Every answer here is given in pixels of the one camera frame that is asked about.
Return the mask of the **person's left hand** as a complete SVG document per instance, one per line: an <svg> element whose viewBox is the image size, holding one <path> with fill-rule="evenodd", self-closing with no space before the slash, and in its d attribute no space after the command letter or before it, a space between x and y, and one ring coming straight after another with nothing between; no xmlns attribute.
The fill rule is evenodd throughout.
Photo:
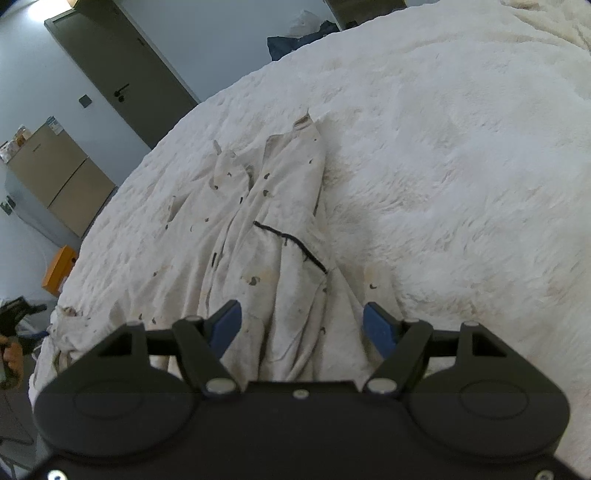
<svg viewBox="0 0 591 480"><path fill-rule="evenodd" d="M8 379L4 382L4 390L16 389L20 386L24 375L24 355L22 346L13 339L2 336L1 353L2 360L7 367Z"/></svg>

